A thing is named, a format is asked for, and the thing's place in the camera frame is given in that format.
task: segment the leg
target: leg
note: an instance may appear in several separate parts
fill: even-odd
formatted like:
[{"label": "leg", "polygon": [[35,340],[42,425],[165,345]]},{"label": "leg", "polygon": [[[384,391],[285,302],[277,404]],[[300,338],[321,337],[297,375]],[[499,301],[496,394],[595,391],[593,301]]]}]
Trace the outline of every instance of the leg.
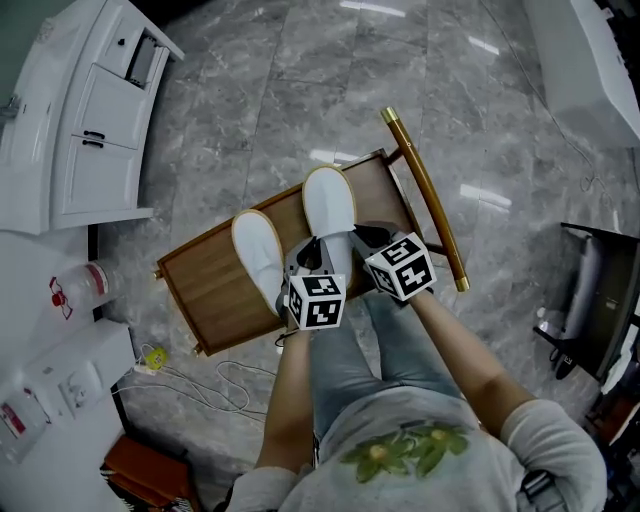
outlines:
[{"label": "leg", "polygon": [[401,308],[377,292],[364,300],[378,335],[382,379],[459,398],[460,390],[411,306]]},{"label": "leg", "polygon": [[346,315],[337,329],[313,335],[311,395],[314,430],[320,438],[349,404],[386,387],[371,373]]}]

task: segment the person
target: person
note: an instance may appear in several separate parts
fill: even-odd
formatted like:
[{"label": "person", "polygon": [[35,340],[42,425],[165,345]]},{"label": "person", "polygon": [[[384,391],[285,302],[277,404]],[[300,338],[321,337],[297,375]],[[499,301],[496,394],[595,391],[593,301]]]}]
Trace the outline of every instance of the person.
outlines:
[{"label": "person", "polygon": [[606,470],[593,441],[431,293],[400,306],[374,291],[364,303],[381,379],[348,315],[287,337],[262,449],[229,511],[543,510],[523,485],[532,477],[550,484],[553,510],[602,510]]}]

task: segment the gray marble tile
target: gray marble tile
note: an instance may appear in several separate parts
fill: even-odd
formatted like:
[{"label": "gray marble tile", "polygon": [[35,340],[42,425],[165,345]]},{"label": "gray marble tile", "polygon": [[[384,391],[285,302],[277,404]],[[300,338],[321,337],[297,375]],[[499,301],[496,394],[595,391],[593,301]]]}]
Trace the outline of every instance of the gray marble tile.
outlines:
[{"label": "gray marble tile", "polygon": [[257,22],[216,28],[199,59],[187,134],[211,138],[217,147],[251,149],[277,38],[276,29]]},{"label": "gray marble tile", "polygon": [[318,150],[333,154],[343,95],[339,87],[269,82],[251,157],[245,207],[302,182],[322,163],[314,159]]},{"label": "gray marble tile", "polygon": [[338,157],[359,158],[397,144],[380,116],[392,106],[416,144],[420,139],[426,53],[423,48],[377,34],[363,34],[356,46],[339,120]]},{"label": "gray marble tile", "polygon": [[[282,332],[282,330],[278,330],[229,349],[229,359],[232,361],[265,370],[228,365],[229,378],[247,388],[251,396],[249,410],[267,411],[274,382],[274,377],[270,374],[277,372],[280,362],[280,354],[275,346],[275,340]],[[237,388],[231,390],[231,396],[238,402],[246,401],[244,393]]]},{"label": "gray marble tile", "polygon": [[238,34],[248,23],[279,31],[290,3],[290,0],[214,0],[195,7],[164,30],[186,54],[206,52],[217,44],[221,32],[231,29]]},{"label": "gray marble tile", "polygon": [[377,34],[427,47],[427,0],[360,3],[358,34]]},{"label": "gray marble tile", "polygon": [[447,114],[462,133],[486,126],[488,102],[485,52],[470,42],[482,40],[482,23],[477,4],[470,6],[475,9],[462,18],[448,10],[429,16],[425,115],[430,110]]},{"label": "gray marble tile", "polygon": [[485,53],[490,59],[491,80],[527,95],[533,94],[533,86],[544,96],[537,47],[522,2],[484,3],[487,8],[481,9],[485,28],[483,41],[490,49]]},{"label": "gray marble tile", "polygon": [[[134,384],[128,385],[161,383],[185,392],[189,389],[186,384],[169,377],[133,378]],[[196,471],[216,474],[214,481],[220,483],[227,483],[221,482],[225,474],[231,480],[233,474],[246,471],[246,467],[234,456],[233,446],[229,443],[230,414],[195,404],[166,388],[135,389],[121,394],[127,414],[136,427],[143,432],[148,431],[153,439],[164,445],[176,445],[188,450],[188,459],[198,468]]]},{"label": "gray marble tile", "polygon": [[173,201],[172,247],[240,211],[250,156],[247,151],[212,149],[206,139],[185,145]]},{"label": "gray marble tile", "polygon": [[298,0],[287,15],[272,77],[326,85],[347,82],[358,10],[338,0]]},{"label": "gray marble tile", "polygon": [[481,183],[483,206],[507,217],[528,213],[534,163],[532,141],[512,133],[487,134],[487,138]]},{"label": "gray marble tile", "polygon": [[[482,189],[486,135],[459,124],[448,114],[426,110],[420,153],[464,261],[471,249],[480,199],[488,196]],[[435,225],[417,187],[410,199],[425,238],[437,242]]]},{"label": "gray marble tile", "polygon": [[172,353],[181,354],[183,357],[193,356],[198,342],[173,297],[169,297],[168,308],[167,330]]}]

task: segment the foot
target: foot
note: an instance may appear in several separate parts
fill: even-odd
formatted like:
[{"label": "foot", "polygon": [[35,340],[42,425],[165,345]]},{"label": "foot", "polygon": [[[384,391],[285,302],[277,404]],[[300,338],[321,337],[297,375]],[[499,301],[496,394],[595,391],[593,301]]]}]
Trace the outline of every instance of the foot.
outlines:
[{"label": "foot", "polygon": [[276,229],[262,212],[245,210],[233,219],[231,236],[247,274],[278,316],[276,300],[284,278],[284,257]]},{"label": "foot", "polygon": [[347,233],[356,222],[356,203],[351,185],[336,167],[311,171],[302,187],[302,202],[311,234],[323,238],[333,271],[351,282],[353,255]]}]

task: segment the drawer handle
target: drawer handle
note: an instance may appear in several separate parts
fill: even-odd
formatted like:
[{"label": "drawer handle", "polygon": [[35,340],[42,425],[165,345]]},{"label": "drawer handle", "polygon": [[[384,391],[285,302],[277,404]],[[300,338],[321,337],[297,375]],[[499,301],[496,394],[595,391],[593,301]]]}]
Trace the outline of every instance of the drawer handle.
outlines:
[{"label": "drawer handle", "polygon": [[100,132],[90,132],[85,130],[84,131],[85,135],[91,135],[92,137],[98,137],[99,139],[103,139],[104,140],[104,134],[100,133]]},{"label": "drawer handle", "polygon": [[83,146],[96,146],[98,148],[103,148],[104,144],[102,142],[96,142],[95,140],[83,140]]}]

